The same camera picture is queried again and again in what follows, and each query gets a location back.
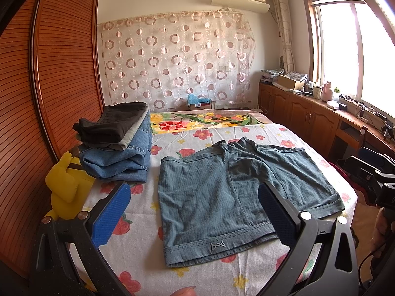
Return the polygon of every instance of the tied curtain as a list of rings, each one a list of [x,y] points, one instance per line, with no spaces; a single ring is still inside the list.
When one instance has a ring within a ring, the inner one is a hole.
[[[288,0],[273,0],[274,10],[278,27],[280,29],[280,36],[282,42],[282,50],[284,56],[284,69],[291,72],[294,70],[294,57],[292,56],[292,29],[291,29],[291,16],[290,6]]]
[[[99,24],[98,33],[106,103],[143,101],[158,112],[180,110],[189,94],[250,100],[255,40],[242,13],[154,14]]]

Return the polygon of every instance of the wooden slats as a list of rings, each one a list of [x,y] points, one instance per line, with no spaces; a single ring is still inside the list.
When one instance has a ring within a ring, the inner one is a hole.
[[[96,0],[41,0],[38,76],[46,119],[57,150],[76,143],[73,123],[101,113],[95,76],[92,23]]]
[[[24,277],[40,219],[50,209],[44,179],[53,164],[30,88],[35,2],[27,0],[0,37],[0,258]]]

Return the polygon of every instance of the floral bed sheet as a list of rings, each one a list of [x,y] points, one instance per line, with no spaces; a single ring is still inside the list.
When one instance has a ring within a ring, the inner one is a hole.
[[[169,296],[183,287],[196,286],[196,295],[199,296],[254,296],[280,266],[288,247],[279,240],[271,240],[245,252],[206,264],[185,268],[165,267],[158,200],[161,159],[169,155],[185,157],[220,140],[231,142],[244,136],[258,144],[305,148],[339,192],[346,207],[342,214],[351,223],[357,202],[353,189],[327,161],[282,125],[255,124],[155,134],[147,183],[131,184],[131,202],[107,245],[99,248],[132,295]],[[96,180],[85,203],[85,209],[90,210],[113,187],[113,182],[103,183]],[[75,247],[72,246],[70,250],[78,271],[88,280]],[[299,277],[300,280],[310,274],[317,254],[318,249],[315,247]]]
[[[192,110],[151,113],[153,134],[181,132],[200,128],[223,128],[272,123],[261,113],[251,110]]]

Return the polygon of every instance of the hand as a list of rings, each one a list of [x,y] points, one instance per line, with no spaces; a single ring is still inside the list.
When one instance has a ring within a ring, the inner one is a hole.
[[[384,208],[381,208],[380,211],[378,212],[377,218],[376,218],[376,224],[373,229],[373,237],[371,239],[371,252],[375,251],[382,243],[386,241],[385,234],[387,231],[387,219],[384,217]],[[392,232],[395,232],[395,221],[392,222],[391,224],[391,230]],[[377,252],[373,254],[373,257],[380,257],[381,252],[384,250],[385,245],[382,246]]]

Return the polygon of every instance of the window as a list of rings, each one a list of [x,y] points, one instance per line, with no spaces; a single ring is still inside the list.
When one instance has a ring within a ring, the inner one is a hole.
[[[395,117],[395,46],[362,0],[305,0],[311,27],[310,79]]]

